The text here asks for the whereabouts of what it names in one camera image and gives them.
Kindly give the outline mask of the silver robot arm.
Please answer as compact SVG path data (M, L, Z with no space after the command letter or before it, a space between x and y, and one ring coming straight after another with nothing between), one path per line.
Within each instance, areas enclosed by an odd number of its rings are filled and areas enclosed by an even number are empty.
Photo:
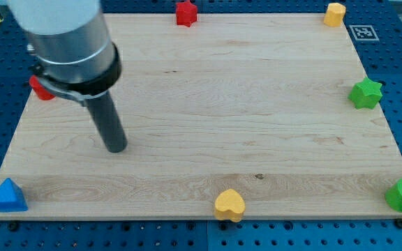
M27 37L47 92L83 106L112 104L121 59L99 1L0 0Z

